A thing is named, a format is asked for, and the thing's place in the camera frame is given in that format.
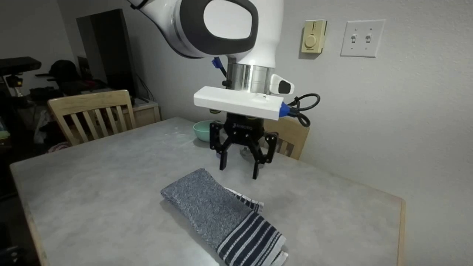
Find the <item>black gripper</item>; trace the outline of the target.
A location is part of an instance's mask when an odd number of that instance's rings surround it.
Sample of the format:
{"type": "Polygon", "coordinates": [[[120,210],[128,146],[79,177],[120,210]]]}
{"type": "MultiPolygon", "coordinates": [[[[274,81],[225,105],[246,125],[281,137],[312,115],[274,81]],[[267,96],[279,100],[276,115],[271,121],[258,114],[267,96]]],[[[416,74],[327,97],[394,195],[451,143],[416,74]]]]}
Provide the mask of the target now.
{"type": "Polygon", "coordinates": [[[211,148],[221,158],[219,168],[227,168],[228,146],[243,145],[252,151],[255,158],[253,179],[258,179],[264,164],[273,162],[277,142],[279,134],[265,130],[264,118],[228,114],[224,122],[211,124],[211,148]]]}

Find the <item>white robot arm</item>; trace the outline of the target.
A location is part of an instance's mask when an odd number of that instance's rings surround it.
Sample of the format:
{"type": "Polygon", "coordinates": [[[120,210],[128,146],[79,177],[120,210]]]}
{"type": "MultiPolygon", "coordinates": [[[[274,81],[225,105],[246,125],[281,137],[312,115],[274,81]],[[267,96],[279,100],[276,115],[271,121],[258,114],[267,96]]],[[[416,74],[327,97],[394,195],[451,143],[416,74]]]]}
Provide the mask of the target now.
{"type": "Polygon", "coordinates": [[[227,120],[211,125],[211,148],[222,161],[231,145],[250,149],[258,167],[274,158],[277,136],[267,120],[287,114],[284,97],[292,81],[274,72],[283,29],[284,0],[128,0],[147,16],[181,56],[227,56],[221,87],[205,86],[194,103],[224,111],[227,120]]]}

